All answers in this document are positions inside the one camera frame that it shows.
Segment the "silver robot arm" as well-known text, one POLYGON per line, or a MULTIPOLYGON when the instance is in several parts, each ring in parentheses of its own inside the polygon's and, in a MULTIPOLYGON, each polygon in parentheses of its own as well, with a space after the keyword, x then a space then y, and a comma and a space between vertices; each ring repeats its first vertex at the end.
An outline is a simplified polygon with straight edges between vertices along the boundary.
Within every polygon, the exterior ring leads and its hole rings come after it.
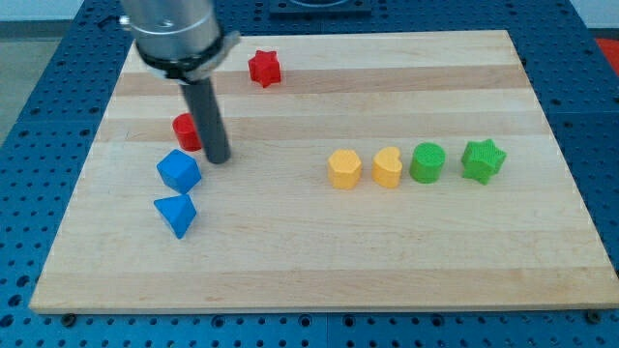
POLYGON ((119 23, 142 61, 180 85, 206 159, 227 162, 231 151, 211 76, 240 42, 225 31, 211 0, 122 0, 119 23))

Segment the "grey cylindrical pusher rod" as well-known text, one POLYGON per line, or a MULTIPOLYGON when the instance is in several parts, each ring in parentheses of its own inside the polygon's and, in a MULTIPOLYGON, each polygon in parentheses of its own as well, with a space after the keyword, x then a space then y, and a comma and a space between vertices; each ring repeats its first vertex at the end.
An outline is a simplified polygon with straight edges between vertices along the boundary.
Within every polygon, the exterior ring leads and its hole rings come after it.
POLYGON ((213 164, 227 162, 231 151, 211 80, 182 85, 181 91, 206 159, 213 164))

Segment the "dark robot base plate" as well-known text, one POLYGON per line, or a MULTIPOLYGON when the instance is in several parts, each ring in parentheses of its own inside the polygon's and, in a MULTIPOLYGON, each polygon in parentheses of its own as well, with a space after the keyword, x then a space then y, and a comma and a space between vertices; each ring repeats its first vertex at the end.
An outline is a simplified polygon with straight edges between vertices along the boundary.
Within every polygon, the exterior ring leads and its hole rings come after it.
POLYGON ((368 15, 371 0, 270 0, 270 17, 292 15, 368 15))

